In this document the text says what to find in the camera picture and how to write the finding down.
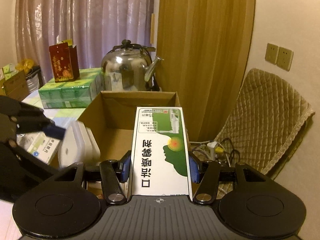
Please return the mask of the white plastic case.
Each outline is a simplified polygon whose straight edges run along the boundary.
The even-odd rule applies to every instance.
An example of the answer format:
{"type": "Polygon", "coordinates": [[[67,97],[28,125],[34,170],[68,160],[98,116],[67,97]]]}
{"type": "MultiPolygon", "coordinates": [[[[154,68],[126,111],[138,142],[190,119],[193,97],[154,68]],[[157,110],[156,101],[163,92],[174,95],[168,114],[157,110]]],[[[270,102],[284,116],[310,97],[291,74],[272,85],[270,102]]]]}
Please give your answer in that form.
{"type": "Polygon", "coordinates": [[[59,167],[82,162],[87,166],[97,166],[100,150],[90,128],[78,120],[71,122],[58,151],[59,167]]]}

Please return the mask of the white green spray box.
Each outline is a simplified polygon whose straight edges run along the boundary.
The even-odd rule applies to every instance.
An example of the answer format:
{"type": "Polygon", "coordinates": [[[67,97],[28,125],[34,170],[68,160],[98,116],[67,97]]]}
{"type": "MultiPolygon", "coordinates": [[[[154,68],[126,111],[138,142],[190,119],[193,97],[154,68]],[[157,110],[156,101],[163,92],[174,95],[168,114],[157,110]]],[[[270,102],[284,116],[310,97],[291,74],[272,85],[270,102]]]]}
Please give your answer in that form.
{"type": "Polygon", "coordinates": [[[181,107],[138,107],[130,196],[191,196],[187,134],[181,107]]]}

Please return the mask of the checked tablecloth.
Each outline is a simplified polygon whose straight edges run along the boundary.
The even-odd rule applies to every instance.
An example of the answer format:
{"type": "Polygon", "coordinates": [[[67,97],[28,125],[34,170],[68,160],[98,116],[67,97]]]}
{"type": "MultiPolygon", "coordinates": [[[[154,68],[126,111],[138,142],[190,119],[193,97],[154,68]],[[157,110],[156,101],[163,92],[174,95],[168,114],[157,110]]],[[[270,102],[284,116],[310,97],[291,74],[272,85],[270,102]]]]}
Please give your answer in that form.
{"type": "MultiPolygon", "coordinates": [[[[45,109],[44,115],[52,119],[57,126],[66,128],[83,111],[83,108],[52,108],[45,109]]],[[[16,181],[19,168],[12,155],[1,153],[1,239],[19,239],[21,237],[21,233],[12,218],[12,196],[9,189],[4,188],[6,181],[9,183],[16,181]]]]}

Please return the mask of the white green tablet box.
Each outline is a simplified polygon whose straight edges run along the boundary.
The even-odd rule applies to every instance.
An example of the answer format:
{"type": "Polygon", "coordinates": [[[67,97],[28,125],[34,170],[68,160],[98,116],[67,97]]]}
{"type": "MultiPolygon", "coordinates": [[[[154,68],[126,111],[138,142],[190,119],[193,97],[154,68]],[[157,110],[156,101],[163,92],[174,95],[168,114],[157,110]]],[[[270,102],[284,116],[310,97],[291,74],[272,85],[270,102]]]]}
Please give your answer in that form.
{"type": "Polygon", "coordinates": [[[43,132],[19,134],[17,144],[32,156],[50,164],[59,148],[60,140],[46,136],[43,132]]]}

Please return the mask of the green shrink-wrapped box pack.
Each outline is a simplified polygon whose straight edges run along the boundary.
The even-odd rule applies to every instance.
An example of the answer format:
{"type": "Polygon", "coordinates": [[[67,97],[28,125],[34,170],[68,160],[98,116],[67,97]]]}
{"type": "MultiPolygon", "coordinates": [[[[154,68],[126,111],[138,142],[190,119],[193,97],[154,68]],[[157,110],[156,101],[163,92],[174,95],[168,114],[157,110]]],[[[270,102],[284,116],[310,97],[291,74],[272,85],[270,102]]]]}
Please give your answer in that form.
{"type": "Polygon", "coordinates": [[[104,90],[100,68],[80,70],[80,78],[72,82],[55,83],[51,79],[39,89],[44,108],[85,108],[104,90]]]}

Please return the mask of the brown cardboard box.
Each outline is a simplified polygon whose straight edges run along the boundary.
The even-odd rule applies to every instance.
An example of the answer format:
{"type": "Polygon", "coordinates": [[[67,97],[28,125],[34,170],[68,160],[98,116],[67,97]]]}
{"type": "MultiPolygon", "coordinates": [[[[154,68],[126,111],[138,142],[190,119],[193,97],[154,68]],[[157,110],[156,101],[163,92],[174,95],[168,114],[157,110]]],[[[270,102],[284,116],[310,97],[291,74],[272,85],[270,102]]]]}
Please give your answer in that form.
{"type": "MultiPolygon", "coordinates": [[[[100,150],[97,166],[85,165],[85,180],[100,181],[99,165],[103,161],[120,160],[132,153],[132,141],[138,107],[180,107],[178,96],[171,92],[108,92],[99,93],[77,119],[91,129],[100,150]]],[[[128,194],[129,178],[121,183],[128,194]]]]}

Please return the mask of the cardboard boxes pile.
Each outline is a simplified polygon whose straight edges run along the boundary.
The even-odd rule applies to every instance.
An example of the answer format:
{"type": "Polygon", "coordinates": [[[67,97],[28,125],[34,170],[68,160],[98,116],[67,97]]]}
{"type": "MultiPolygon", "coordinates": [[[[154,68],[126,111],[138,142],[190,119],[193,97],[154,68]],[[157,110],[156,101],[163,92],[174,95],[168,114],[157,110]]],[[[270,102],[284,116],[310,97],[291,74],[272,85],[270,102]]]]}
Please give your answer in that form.
{"type": "Polygon", "coordinates": [[[1,68],[1,95],[22,101],[42,86],[40,66],[33,66],[27,74],[24,70],[17,70],[13,63],[1,68]]]}

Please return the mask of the yellow plastic bag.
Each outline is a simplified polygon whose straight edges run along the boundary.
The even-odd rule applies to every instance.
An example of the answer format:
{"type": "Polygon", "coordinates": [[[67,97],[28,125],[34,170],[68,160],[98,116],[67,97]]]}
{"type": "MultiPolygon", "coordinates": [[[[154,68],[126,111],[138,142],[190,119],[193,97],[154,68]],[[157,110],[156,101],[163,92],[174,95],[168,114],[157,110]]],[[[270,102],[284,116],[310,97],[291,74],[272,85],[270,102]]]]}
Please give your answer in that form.
{"type": "Polygon", "coordinates": [[[27,76],[30,72],[31,69],[34,66],[34,61],[32,59],[23,59],[21,62],[19,62],[16,66],[15,69],[20,72],[24,71],[25,76],[27,76]]]}

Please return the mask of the red gift box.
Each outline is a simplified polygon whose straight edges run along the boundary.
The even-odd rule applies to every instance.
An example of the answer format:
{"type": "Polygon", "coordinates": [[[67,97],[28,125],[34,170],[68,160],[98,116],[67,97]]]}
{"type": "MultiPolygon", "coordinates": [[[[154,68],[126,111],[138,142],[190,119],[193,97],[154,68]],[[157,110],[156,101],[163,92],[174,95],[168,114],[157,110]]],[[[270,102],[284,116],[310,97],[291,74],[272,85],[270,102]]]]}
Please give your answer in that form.
{"type": "Polygon", "coordinates": [[[53,78],[58,82],[72,82],[80,77],[77,48],[67,42],[49,46],[53,78]]]}

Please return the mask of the quilted chair cushion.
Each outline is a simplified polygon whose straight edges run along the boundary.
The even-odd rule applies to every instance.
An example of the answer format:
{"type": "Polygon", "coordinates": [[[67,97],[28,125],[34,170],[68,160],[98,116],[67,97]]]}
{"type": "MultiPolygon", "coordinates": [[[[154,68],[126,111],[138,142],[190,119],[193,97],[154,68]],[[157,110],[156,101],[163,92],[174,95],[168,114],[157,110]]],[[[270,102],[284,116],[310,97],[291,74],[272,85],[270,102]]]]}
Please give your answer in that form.
{"type": "Polygon", "coordinates": [[[215,140],[230,139],[242,162],[275,179],[314,114],[311,104],[286,80],[253,68],[215,140]]]}

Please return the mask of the stainless steel kettle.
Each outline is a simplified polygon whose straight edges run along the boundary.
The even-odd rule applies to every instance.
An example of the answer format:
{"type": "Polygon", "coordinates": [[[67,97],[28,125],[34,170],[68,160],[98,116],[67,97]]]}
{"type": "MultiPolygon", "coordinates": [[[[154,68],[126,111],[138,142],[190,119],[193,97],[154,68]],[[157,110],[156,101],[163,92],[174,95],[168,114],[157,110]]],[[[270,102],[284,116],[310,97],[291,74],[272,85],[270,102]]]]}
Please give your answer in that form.
{"type": "Polygon", "coordinates": [[[151,58],[153,47],[122,40],[101,62],[105,90],[156,91],[161,89],[155,78],[156,67],[162,59],[151,58]]]}

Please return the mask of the purple curtain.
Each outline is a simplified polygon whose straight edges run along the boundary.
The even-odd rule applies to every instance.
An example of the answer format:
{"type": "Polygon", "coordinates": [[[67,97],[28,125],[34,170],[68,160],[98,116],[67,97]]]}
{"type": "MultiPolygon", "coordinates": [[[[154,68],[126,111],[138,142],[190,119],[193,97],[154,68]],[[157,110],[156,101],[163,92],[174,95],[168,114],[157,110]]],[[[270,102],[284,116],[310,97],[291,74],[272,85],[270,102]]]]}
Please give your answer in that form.
{"type": "Polygon", "coordinates": [[[122,40],[150,44],[152,12],[153,0],[16,0],[17,58],[32,59],[49,81],[49,47],[72,39],[79,67],[97,68],[122,40]]]}

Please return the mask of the wooden door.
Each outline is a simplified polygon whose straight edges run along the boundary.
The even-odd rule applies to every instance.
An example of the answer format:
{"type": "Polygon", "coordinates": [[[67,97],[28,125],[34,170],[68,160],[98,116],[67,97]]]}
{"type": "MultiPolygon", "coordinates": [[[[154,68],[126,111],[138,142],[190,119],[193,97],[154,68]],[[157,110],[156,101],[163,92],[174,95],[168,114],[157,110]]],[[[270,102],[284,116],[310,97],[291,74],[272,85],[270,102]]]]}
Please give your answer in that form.
{"type": "Polygon", "coordinates": [[[191,141],[214,139],[238,96],[255,0],[160,0],[156,79],[176,92],[191,141]]]}

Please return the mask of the wall socket plates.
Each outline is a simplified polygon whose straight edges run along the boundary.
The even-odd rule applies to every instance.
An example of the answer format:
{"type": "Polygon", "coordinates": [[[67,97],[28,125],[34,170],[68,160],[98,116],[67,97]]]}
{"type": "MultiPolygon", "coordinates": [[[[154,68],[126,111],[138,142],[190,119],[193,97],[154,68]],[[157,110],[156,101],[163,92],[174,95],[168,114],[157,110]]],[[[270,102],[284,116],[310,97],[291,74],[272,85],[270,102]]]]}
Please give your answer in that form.
{"type": "Polygon", "coordinates": [[[268,43],[265,53],[265,61],[289,72],[293,60],[294,52],[287,48],[268,43]]]}

